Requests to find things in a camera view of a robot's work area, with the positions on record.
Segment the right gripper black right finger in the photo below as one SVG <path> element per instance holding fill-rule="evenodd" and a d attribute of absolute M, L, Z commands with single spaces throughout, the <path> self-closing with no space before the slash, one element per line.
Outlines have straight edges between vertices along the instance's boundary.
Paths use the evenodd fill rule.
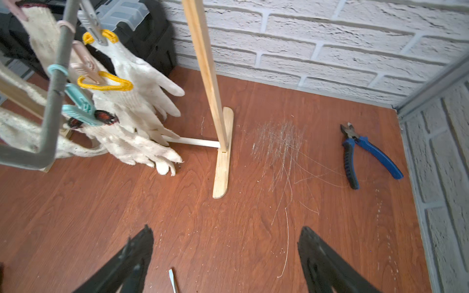
<path fill-rule="evenodd" d="M 303 227 L 298 252 L 310 293 L 378 293 L 310 227 Z"/>

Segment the blue handled pliers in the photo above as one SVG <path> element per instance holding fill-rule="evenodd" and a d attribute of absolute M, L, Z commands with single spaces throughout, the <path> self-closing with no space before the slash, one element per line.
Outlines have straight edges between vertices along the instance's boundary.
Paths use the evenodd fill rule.
<path fill-rule="evenodd" d="M 368 157 L 374 157 L 388 173 L 397 180 L 403 179 L 404 174 L 394 161 L 387 156 L 380 148 L 372 144 L 366 136 L 358 134 L 351 123 L 340 125 L 340 131 L 344 135 L 342 147 L 344 150 L 343 165 L 345 176 L 348 180 L 349 186 L 353 190 L 360 189 L 360 181 L 357 178 L 355 171 L 355 149 L 359 147 L 359 155 L 364 156 L 365 153 Z"/>

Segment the white glove red cuff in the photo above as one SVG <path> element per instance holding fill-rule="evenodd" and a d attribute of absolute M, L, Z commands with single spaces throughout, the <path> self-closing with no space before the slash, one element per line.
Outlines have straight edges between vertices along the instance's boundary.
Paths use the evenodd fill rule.
<path fill-rule="evenodd" d="M 96 139 L 108 153 L 126 164 L 144 164 L 155 168 L 160 175 L 169 172 L 172 176 L 176 174 L 174 164 L 183 160 L 175 150 L 129 132 L 120 125 L 116 116 L 106 111 L 95 111 L 95 118 L 102 125 L 90 126 L 76 118 L 69 118 L 65 127 Z"/>

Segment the yellow black screwdriver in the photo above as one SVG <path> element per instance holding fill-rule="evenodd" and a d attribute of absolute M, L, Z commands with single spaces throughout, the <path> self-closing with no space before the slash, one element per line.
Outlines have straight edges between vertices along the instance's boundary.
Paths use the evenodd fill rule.
<path fill-rule="evenodd" d="M 176 279 L 175 279 L 175 274 L 174 274 L 173 269 L 169 270 L 169 278 L 170 278 L 170 281 L 171 281 L 173 293 L 178 293 L 177 282 L 176 282 Z"/>

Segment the grey plastic clip hanger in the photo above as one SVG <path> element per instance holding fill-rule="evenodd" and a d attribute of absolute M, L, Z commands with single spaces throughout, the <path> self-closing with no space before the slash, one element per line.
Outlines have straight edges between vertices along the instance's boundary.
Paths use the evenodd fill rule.
<path fill-rule="evenodd" d="M 62 20 L 76 25 L 80 3 L 81 1 L 67 1 Z M 60 29 L 55 60 L 55 65 L 59 65 L 59 68 L 68 69 L 74 37 L 75 33 L 72 29 L 66 27 Z M 39 170 L 49 166 L 54 161 L 61 128 L 59 123 L 62 117 L 66 82 L 67 77 L 64 72 L 53 70 L 48 88 L 38 152 L 32 153 L 8 145 L 1 145 L 1 165 Z"/>

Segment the white glove yellow cuff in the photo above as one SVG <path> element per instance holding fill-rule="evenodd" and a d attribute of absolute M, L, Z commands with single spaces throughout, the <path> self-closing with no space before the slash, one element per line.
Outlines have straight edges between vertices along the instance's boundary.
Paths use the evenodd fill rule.
<path fill-rule="evenodd" d="M 168 114 L 180 117 L 180 110 L 166 95 L 166 92 L 173 96 L 184 96 L 185 91 L 148 62 L 134 55 L 115 33 L 105 29 L 102 30 L 101 34 L 107 39 L 106 46 L 100 44 L 88 32 L 83 34 L 84 44 L 93 46 L 109 57 L 117 76 L 130 81 L 134 85 L 138 97 L 149 102 L 164 118 Z"/>
<path fill-rule="evenodd" d="M 158 85 L 145 85 L 139 88 L 127 79 L 119 78 L 105 71 L 98 72 L 103 80 L 97 84 L 81 74 L 77 84 L 93 94 L 95 107 L 117 117 L 125 130 L 153 140 L 165 147 L 164 138 L 179 139 L 180 136 L 167 129 L 159 116 L 180 116 L 179 109 Z"/>

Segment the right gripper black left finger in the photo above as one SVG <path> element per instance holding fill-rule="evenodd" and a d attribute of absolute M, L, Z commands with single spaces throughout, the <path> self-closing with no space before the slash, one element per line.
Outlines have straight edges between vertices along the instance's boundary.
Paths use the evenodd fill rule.
<path fill-rule="evenodd" d="M 141 293 L 153 253 L 153 231 L 145 225 L 116 255 L 75 291 Z"/>

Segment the pink clip on grey hanger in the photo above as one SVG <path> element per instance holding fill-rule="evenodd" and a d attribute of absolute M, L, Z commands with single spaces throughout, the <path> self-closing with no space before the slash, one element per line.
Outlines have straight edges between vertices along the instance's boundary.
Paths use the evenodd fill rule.
<path fill-rule="evenodd" d="M 78 56 L 79 62 L 72 62 L 70 67 L 80 76 L 84 76 L 96 85 L 104 85 L 105 80 L 99 75 L 99 67 L 83 43 L 72 42 L 72 51 Z"/>

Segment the black plastic toolbox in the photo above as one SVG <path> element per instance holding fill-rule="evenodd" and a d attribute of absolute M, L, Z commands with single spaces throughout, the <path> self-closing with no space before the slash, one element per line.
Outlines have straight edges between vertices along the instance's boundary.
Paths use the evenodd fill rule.
<path fill-rule="evenodd" d="M 115 33 L 124 46 L 168 76 L 176 67 L 173 27 L 159 1 L 92 1 L 101 27 Z M 20 21 L 1 6 L 1 52 L 43 78 L 47 75 L 36 58 Z"/>

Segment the teal clothes clip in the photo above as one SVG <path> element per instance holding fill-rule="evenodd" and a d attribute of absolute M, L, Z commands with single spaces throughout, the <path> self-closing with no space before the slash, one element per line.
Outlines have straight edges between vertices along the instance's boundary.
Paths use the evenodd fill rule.
<path fill-rule="evenodd" d="M 62 114 L 68 119 L 68 126 L 77 129 L 85 126 L 103 126 L 98 118 L 101 114 L 90 95 L 78 85 L 79 75 L 62 65 L 52 64 L 47 69 L 51 78 L 48 89 L 46 113 Z"/>

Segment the wooden drying rack frame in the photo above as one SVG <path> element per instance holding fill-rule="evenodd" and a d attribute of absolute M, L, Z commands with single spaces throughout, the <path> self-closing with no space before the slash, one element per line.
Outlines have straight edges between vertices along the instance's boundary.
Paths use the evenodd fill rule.
<path fill-rule="evenodd" d="M 27 17 L 20 9 L 21 6 L 19 6 L 16 1 L 6 1 L 5 5 L 19 20 L 27 20 Z M 223 107 L 221 103 L 203 3 L 201 1 L 184 1 L 183 8 L 191 33 L 192 43 L 197 55 L 197 60 L 199 63 L 206 96 L 210 105 L 211 114 L 213 116 L 218 140 L 210 141 L 190 139 L 186 137 L 172 139 L 167 136 L 164 139 L 169 143 L 168 147 L 170 147 L 170 143 L 175 142 L 180 144 L 216 147 L 218 149 L 213 197 L 215 199 L 219 199 L 226 194 L 228 189 L 234 113 L 231 108 Z M 87 30 L 82 26 L 78 16 L 76 25 L 72 25 L 72 29 L 73 28 L 76 29 L 74 40 L 80 41 L 84 44 L 83 34 L 87 33 Z M 105 71 L 117 76 L 109 57 L 96 50 L 91 45 L 84 45 L 90 54 L 94 57 L 94 61 L 99 67 L 99 71 Z M 70 67 L 72 62 L 79 62 L 78 56 L 73 51 L 71 51 L 70 55 L 70 62 L 68 66 L 69 70 L 73 70 Z M 3 89 L 8 88 L 18 90 L 21 94 L 26 96 L 29 102 L 34 103 L 36 106 L 42 107 L 43 112 L 45 112 L 48 90 L 39 89 L 35 85 L 23 81 L 20 77 L 14 75 L 5 67 L 1 68 L 1 80 Z M 84 91 L 86 94 L 90 95 L 92 101 L 94 102 L 93 94 L 86 89 L 84 89 Z M 60 136 L 86 148 L 94 148 L 100 145 L 96 139 L 91 139 L 86 134 L 66 128 L 65 126 L 67 121 L 67 117 L 62 115 L 61 121 L 59 123 L 59 126 L 61 127 L 59 130 Z"/>

